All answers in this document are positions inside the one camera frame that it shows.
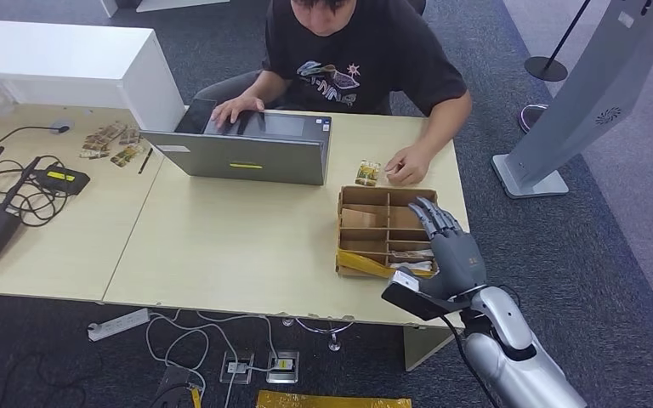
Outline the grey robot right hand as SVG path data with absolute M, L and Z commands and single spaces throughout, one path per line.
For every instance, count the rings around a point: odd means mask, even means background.
M 408 207 L 421 222 L 438 267 L 430 278 L 419 280 L 420 290 L 447 300 L 483 287 L 486 268 L 474 237 L 448 211 L 422 196 Z

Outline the person's left hand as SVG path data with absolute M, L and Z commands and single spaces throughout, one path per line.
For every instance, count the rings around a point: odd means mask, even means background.
M 399 150 L 384 168 L 386 178 L 392 185 L 414 185 L 421 182 L 428 170 L 434 153 L 420 144 L 412 144 Z

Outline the person's right hand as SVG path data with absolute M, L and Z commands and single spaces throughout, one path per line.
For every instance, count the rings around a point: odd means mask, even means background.
M 216 128 L 234 124 L 244 111 L 264 111 L 265 104 L 261 98 L 249 93 L 243 93 L 233 99 L 217 105 L 212 113 L 211 122 Z

